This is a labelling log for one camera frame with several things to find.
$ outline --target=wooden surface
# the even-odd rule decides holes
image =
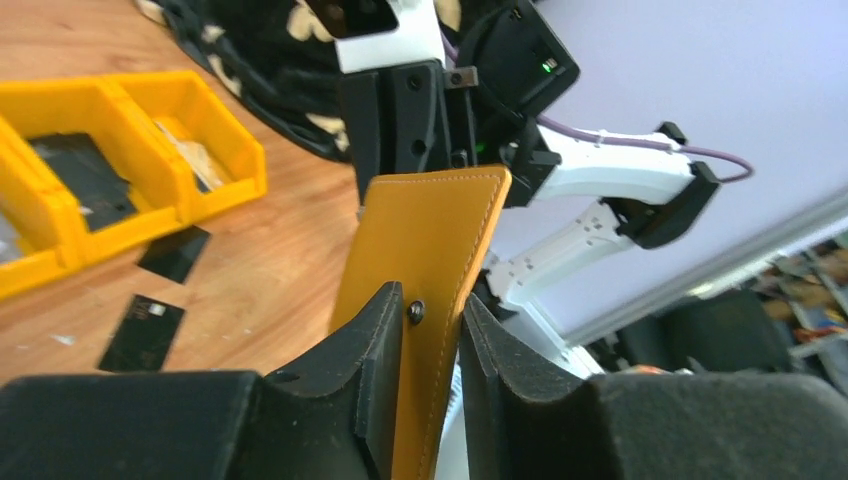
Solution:
[[[131,0],[0,0],[0,81],[183,69],[202,72]],[[294,146],[203,75],[265,147],[269,195],[201,225],[212,238],[186,285],[136,267],[138,249],[0,303],[2,383],[95,371],[136,293],[186,309],[166,370],[266,372],[325,335],[356,228],[352,170]]]

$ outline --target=white robot part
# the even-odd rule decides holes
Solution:
[[[620,223],[612,209],[592,204],[568,227],[529,250],[489,269],[492,294],[509,310],[520,310],[552,283],[586,265],[625,250],[633,242],[616,233]]]
[[[342,73],[425,60],[445,64],[439,20],[432,0],[390,0],[398,28],[386,33],[336,40]]]
[[[575,140],[545,127],[539,129],[548,148],[562,163],[545,180],[534,199],[560,195],[631,198],[662,205],[692,181],[689,158],[663,134],[607,137],[669,142],[668,151],[604,145]]]

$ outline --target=yellow plastic bin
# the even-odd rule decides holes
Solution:
[[[0,121],[0,138],[8,125]],[[73,197],[50,188],[0,144],[0,214],[18,234],[20,259],[0,265],[0,300],[81,267],[73,226]]]
[[[96,232],[88,230],[74,198],[74,212],[64,220],[75,230],[84,264],[105,260],[191,223],[190,168],[151,135],[149,119],[107,80],[0,84],[0,118],[15,132],[0,136],[0,142],[29,165],[46,189],[73,198],[25,139],[55,133],[87,133],[118,175],[129,181],[129,198],[138,214]]]
[[[159,137],[172,155],[183,158],[159,125],[176,140],[199,143],[208,152],[211,167],[223,184],[207,193],[196,186],[191,189],[193,222],[261,197],[268,191],[262,146],[198,74],[184,71],[108,78],[120,85],[152,119],[152,134]]]

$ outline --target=yellow leather piece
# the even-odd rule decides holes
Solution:
[[[423,321],[404,323],[394,480],[435,475],[459,316],[511,183],[501,165],[384,175],[371,181],[365,196],[330,331],[350,321],[387,281],[401,282],[405,305],[424,303]]]

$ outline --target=stitching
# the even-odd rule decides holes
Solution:
[[[459,278],[459,281],[456,284],[456,290],[453,294],[453,299],[450,304],[450,311],[453,311],[456,308],[456,304],[459,301],[459,291],[462,288],[462,279],[468,274],[469,268],[471,268],[471,260],[474,259],[474,251],[477,250],[477,247],[480,245],[480,240],[483,237],[483,230],[486,227],[486,219],[489,218],[489,215],[492,212],[492,207],[495,204],[495,197],[498,191],[498,188],[503,183],[503,178],[497,175],[488,175],[488,174],[478,174],[478,175],[462,175],[457,177],[449,177],[449,178],[428,178],[428,179],[416,179],[416,180],[375,180],[371,183],[371,185],[380,185],[380,184],[408,184],[408,183],[434,183],[434,182],[449,182],[449,181],[457,181],[457,180],[469,180],[469,179],[496,179],[498,182],[492,188],[492,194],[489,198],[489,204],[486,206],[486,215],[483,217],[483,221],[480,223],[480,230],[477,231],[477,237],[474,239],[472,243],[471,252],[468,255],[468,260],[465,262],[465,268],[463,269],[462,275]],[[441,372],[445,363],[445,349],[447,348],[448,342],[448,329],[445,329],[444,335],[442,336],[442,345],[439,349],[439,360],[438,360],[438,370],[437,372]],[[439,387],[439,378],[436,376],[435,384],[433,385],[433,398],[430,400],[430,412],[427,417],[427,427],[424,431],[424,451],[421,452],[421,459],[418,461],[418,479],[421,480],[424,476],[424,460],[427,457],[427,442],[430,440],[430,437],[433,433],[433,425],[435,425],[435,410],[436,410],[436,392]]]
[[[469,180],[474,178],[495,178],[500,180],[497,185],[500,185],[503,181],[497,175],[488,175],[488,174],[479,174],[479,175],[463,175],[460,177],[449,177],[449,178],[419,178],[416,180],[390,180],[390,179],[379,179],[371,182],[371,185],[389,185],[389,184],[400,184],[400,183],[435,183],[435,182],[451,182],[457,180]]]

